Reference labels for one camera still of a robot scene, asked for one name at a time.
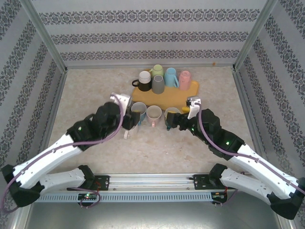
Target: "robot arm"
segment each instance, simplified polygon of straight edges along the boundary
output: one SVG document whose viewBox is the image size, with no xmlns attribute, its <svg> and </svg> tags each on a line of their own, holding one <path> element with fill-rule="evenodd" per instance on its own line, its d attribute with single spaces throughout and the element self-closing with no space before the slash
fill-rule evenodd
<svg viewBox="0 0 305 229">
<path fill-rule="evenodd" d="M 201 101 L 197 96 L 189 97 L 186 101 L 186 105 L 190 107 L 189 113 L 168 113 L 167 130 L 176 128 L 178 125 L 180 130 L 189 130 L 194 136 L 206 143 L 215 155 L 239 165 L 256 178 L 253 179 L 236 173 L 226 166 L 216 164 L 209 174 L 210 183 L 220 182 L 226 187 L 233 187 L 256 196 L 269 204 L 277 214 L 287 219 L 294 219 L 303 202 L 304 194 L 296 190 L 292 184 L 304 191 L 305 178 L 297 179 L 274 167 L 254 152 L 241 138 L 222 129 L 220 119 L 211 110 L 205 109 L 201 111 L 201 120 L 209 140 L 231 155 L 216 149 L 201 130 L 199 124 L 200 106 L 198 104 L 201 104 Z M 239 155 L 251 156 L 255 160 Z"/>
<path fill-rule="evenodd" d="M 100 106 L 96 114 L 91 114 L 84 120 L 76 122 L 57 142 L 31 160 L 15 167 L 6 165 L 2 169 L 7 183 L 21 172 L 21 175 L 10 186 L 10 193 L 18 207 L 29 205 L 36 201 L 40 195 L 54 190 L 68 187 L 90 189 L 94 182 L 94 174 L 88 166 L 79 166 L 69 172 L 47 174 L 65 160 L 84 152 L 94 145 L 82 144 L 82 142 L 105 139 L 118 128 L 120 122 L 118 100 L 121 102 L 124 115 L 123 128 L 130 130 L 137 125 L 140 120 L 140 114 L 127 110 L 131 103 L 130 96 L 112 94 L 111 99 L 114 101 Z M 71 145 L 55 150 L 57 147 L 66 144 Z M 42 157 L 27 170 L 24 170 L 29 163 L 49 151 L 52 152 Z"/>
</svg>

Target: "striped wallpaper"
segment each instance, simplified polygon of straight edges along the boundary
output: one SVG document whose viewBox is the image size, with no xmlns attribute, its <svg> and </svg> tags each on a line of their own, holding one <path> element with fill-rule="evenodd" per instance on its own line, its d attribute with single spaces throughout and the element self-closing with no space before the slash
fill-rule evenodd
<svg viewBox="0 0 305 229">
<path fill-rule="evenodd" d="M 62 73 L 19 1 L 0 0 L 0 11 L 1 169 L 40 152 Z M 0 176 L 0 193 L 5 185 Z M 8 221 L 0 211 L 0 228 Z"/>
<path fill-rule="evenodd" d="M 265 0 L 34 0 L 68 67 L 233 64 Z"/>
<path fill-rule="evenodd" d="M 240 75 L 268 160 L 305 176 L 305 0 L 280 0 Z M 295 222 L 305 228 L 305 204 Z"/>
</svg>

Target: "white mug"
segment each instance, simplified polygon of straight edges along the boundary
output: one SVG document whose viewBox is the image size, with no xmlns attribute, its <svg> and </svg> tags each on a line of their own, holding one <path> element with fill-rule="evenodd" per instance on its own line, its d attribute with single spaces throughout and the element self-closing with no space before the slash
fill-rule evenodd
<svg viewBox="0 0 305 229">
<path fill-rule="evenodd" d="M 135 125 L 130 130 L 125 130 L 124 139 L 127 139 L 127 138 L 129 138 L 131 136 L 135 136 L 138 133 L 138 130 L 139 130 L 139 126 L 138 125 Z"/>
<path fill-rule="evenodd" d="M 161 119 L 162 110 L 160 107 L 153 105 L 147 108 L 146 115 L 148 122 L 152 127 L 155 127 Z"/>
</svg>

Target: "cable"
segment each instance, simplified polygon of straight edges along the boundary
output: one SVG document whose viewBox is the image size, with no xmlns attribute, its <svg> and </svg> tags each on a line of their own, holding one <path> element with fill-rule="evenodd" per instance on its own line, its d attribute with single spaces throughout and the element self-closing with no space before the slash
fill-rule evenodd
<svg viewBox="0 0 305 229">
<path fill-rule="evenodd" d="M 218 145 L 216 145 L 208 136 L 208 134 L 206 133 L 204 127 L 203 127 L 203 124 L 202 124 L 202 118 L 201 118 L 201 114 L 202 114 L 202 107 L 201 107 L 201 104 L 200 103 L 195 103 L 195 105 L 198 105 L 200 107 L 200 110 L 199 110 L 199 114 L 198 114 L 198 119 L 199 119 L 199 126 L 200 126 L 200 129 L 204 135 L 204 137 L 206 138 L 206 140 L 215 148 L 217 149 L 218 151 L 224 153 L 224 154 L 227 154 L 227 155 L 230 155 L 230 156 L 243 156 L 243 157 L 246 157 L 248 159 L 252 159 L 254 160 L 255 162 L 257 163 L 260 163 L 262 164 L 263 166 L 265 166 L 267 169 L 269 169 L 272 173 L 274 173 L 275 175 L 277 175 L 279 178 L 281 178 L 284 182 L 286 182 L 287 185 L 291 185 L 292 187 L 294 187 L 296 190 L 298 190 L 299 192 L 301 192 L 302 194 L 305 195 L 305 191 L 302 190 L 301 188 L 299 188 L 298 186 L 296 186 L 295 184 L 291 183 L 290 180 L 286 179 L 284 176 L 282 176 L 281 174 L 279 174 L 278 172 L 276 172 L 273 168 L 271 168 L 270 166 L 268 166 L 266 163 L 264 163 L 263 161 L 259 160 L 258 158 L 256 157 L 253 157 L 253 156 L 249 156 L 249 155 L 244 155 L 244 154 L 238 154 L 238 153 L 231 153 L 231 152 L 228 152 L 228 151 L 225 151 L 224 149 L 221 149 Z"/>
<path fill-rule="evenodd" d="M 224 202 L 223 204 L 227 204 L 229 201 L 231 201 L 233 199 L 233 197 L 237 194 L 238 189 L 235 189 L 235 191 L 233 192 L 233 194 L 230 196 L 230 198 L 227 199 L 226 202 Z"/>
<path fill-rule="evenodd" d="M 119 125 L 118 127 L 116 128 L 116 130 L 111 133 L 109 136 L 107 136 L 106 138 L 104 139 L 101 139 L 101 140 L 97 140 L 97 141 L 88 141 L 88 142 L 74 142 L 74 143 L 68 143 L 68 144 L 65 144 L 65 145 L 61 145 L 61 146 L 58 146 L 54 149 L 51 149 L 47 152 L 45 152 L 44 154 L 40 155 L 38 158 L 36 158 L 35 160 L 33 160 L 32 162 L 30 162 L 27 166 L 25 166 L 25 168 L 20 171 L 12 180 L 10 180 L 10 182 L 7 184 L 5 190 L 4 190 L 4 194 L 3 194 L 3 197 L 2 197 L 2 201 L 0 203 L 0 209 L 2 209 L 6 214 L 9 214 L 9 213 L 12 213 L 14 211 L 16 211 L 18 209 L 18 207 L 12 209 L 12 210 L 6 210 L 4 208 L 4 202 L 5 202 L 5 196 L 6 194 L 8 193 L 9 191 L 9 188 L 10 186 L 12 185 L 12 183 L 14 183 L 14 181 L 21 176 L 21 174 L 23 174 L 29 167 L 31 167 L 33 164 L 35 164 L 37 161 L 39 161 L 40 159 L 42 159 L 43 157 L 45 157 L 46 155 L 52 153 L 52 152 L 56 152 L 57 150 L 59 149 L 62 149 L 62 148 L 65 148 L 65 147 L 68 147 L 68 146 L 81 146 L 81 145 L 96 145 L 96 144 L 100 144 L 100 143 L 103 143 L 103 142 L 106 142 L 110 139 L 112 139 L 120 130 L 121 126 L 122 126 L 122 123 L 123 123 L 123 117 L 124 117 L 124 114 L 123 114 L 123 106 L 120 102 L 120 100 L 118 99 L 118 97 L 114 94 L 112 94 L 114 96 L 115 99 L 117 99 L 117 101 L 119 102 L 119 108 L 120 108 L 120 122 L 119 122 Z"/>
<path fill-rule="evenodd" d="M 80 187 L 72 187 L 72 188 L 75 189 L 75 190 L 79 190 L 79 191 L 88 191 L 88 192 L 94 193 L 95 195 L 97 195 L 99 197 L 99 199 L 96 202 L 94 202 L 93 204 L 91 204 L 90 206 L 82 205 L 82 201 L 84 199 L 81 199 L 81 202 L 80 202 L 81 208 L 92 208 L 92 207 L 94 207 L 95 205 L 97 205 L 101 201 L 101 195 L 99 194 L 98 191 L 93 191 L 93 190 L 84 189 L 84 188 L 80 188 Z"/>
<path fill-rule="evenodd" d="M 213 202 L 215 202 L 215 207 L 216 207 L 216 203 L 217 203 L 217 204 L 220 204 L 221 207 L 223 206 L 223 203 L 220 202 L 220 201 L 218 201 L 218 200 L 213 199 L 212 203 L 213 203 Z"/>
</svg>

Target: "cup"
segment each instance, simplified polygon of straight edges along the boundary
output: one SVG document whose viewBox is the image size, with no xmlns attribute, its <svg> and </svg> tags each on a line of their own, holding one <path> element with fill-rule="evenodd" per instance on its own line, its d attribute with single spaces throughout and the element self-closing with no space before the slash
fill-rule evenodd
<svg viewBox="0 0 305 229">
<path fill-rule="evenodd" d="M 152 92 L 155 94 L 162 94 L 164 92 L 165 83 L 161 75 L 155 75 L 152 81 Z"/>
<path fill-rule="evenodd" d="M 156 64 L 149 72 L 152 73 L 152 78 L 156 75 L 161 75 L 162 77 L 164 76 L 164 70 L 163 67 L 159 64 Z"/>
<path fill-rule="evenodd" d="M 162 110 L 160 107 L 153 105 L 147 108 L 146 114 L 148 122 L 152 127 L 155 127 L 161 120 Z"/>
<path fill-rule="evenodd" d="M 179 89 L 187 91 L 191 85 L 191 74 L 189 71 L 182 71 L 179 76 Z"/>
<path fill-rule="evenodd" d="M 179 87 L 179 81 L 177 79 L 177 72 L 174 68 L 168 68 L 164 75 L 165 86 L 167 87 Z"/>
<path fill-rule="evenodd" d="M 125 130 L 125 133 L 124 133 L 124 136 L 123 136 L 124 139 L 127 140 L 129 137 L 135 136 L 138 133 L 138 130 L 139 130 L 139 126 L 138 125 L 134 126 L 130 130 Z"/>
<path fill-rule="evenodd" d="M 141 102 L 136 102 L 132 105 L 131 111 L 133 112 L 140 112 L 140 120 L 138 122 L 138 125 L 141 125 L 141 122 L 143 122 L 145 116 L 146 116 L 146 105 Z"/>
<path fill-rule="evenodd" d="M 152 88 L 152 78 L 148 71 L 142 71 L 139 74 L 139 79 L 134 80 L 132 85 L 138 87 L 140 91 L 147 92 Z"/>
<path fill-rule="evenodd" d="M 165 117 L 165 125 L 166 126 L 168 126 L 168 123 L 167 123 L 167 121 L 166 121 L 166 117 L 167 117 L 167 113 L 179 113 L 179 114 L 181 114 L 181 112 L 180 112 L 180 110 L 178 109 L 178 108 L 176 108 L 176 107 L 169 107 L 169 108 L 167 108 L 166 110 L 165 110 L 165 113 L 164 113 L 164 117 Z"/>
</svg>

